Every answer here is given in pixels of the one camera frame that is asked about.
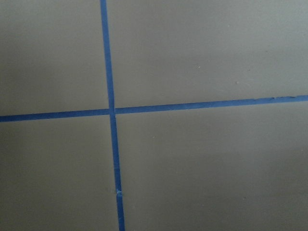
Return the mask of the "blue tape line vertical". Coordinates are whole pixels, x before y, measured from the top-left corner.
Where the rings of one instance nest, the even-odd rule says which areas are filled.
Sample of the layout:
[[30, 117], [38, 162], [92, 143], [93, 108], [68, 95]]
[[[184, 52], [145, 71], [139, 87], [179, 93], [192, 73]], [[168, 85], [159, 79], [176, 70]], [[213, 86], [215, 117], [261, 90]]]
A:
[[126, 230], [125, 216], [123, 208], [123, 192], [121, 184], [120, 160], [119, 160], [119, 149], [118, 149], [117, 123], [116, 123], [116, 113], [115, 113], [115, 95], [114, 95], [112, 60], [111, 60], [111, 49], [110, 49], [109, 28], [108, 28], [107, 1], [105, 0], [100, 1], [100, 9], [101, 9], [102, 29], [103, 29], [103, 46], [104, 46], [106, 82], [107, 82], [107, 93], [108, 93], [108, 107], [109, 107], [111, 141], [112, 141], [114, 175], [115, 175], [117, 219], [118, 219], [119, 230], [125, 231]]

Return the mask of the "blue tape line horizontal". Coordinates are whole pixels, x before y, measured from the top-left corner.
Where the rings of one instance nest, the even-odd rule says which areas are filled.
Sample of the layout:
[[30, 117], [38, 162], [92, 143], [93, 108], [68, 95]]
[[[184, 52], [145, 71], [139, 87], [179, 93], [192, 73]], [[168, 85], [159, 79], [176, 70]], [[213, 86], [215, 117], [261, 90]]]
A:
[[[121, 115], [121, 114], [133, 114], [133, 113], [148, 113], [148, 112], [229, 107], [229, 106], [246, 106], [246, 105], [273, 104], [273, 103], [294, 103], [294, 102], [306, 102], [307, 100], [308, 100], [307, 95], [299, 95], [299, 96], [284, 96], [284, 97], [271, 97], [271, 98], [259, 98], [259, 99], [241, 99], [241, 100], [199, 102], [199, 103], [149, 105], [149, 106], [115, 108], [114, 113], [116, 115]], [[81, 111], [23, 114], [23, 115], [7, 115], [7, 116], [2, 115], [0, 117], [0, 121], [2, 123], [2, 122], [28, 121], [28, 120], [85, 117], [85, 116], [102, 116], [102, 115], [105, 116], [105, 115], [109, 115], [110, 113], [111, 113], [110, 109], [94, 109], [94, 110], [81, 110]]]

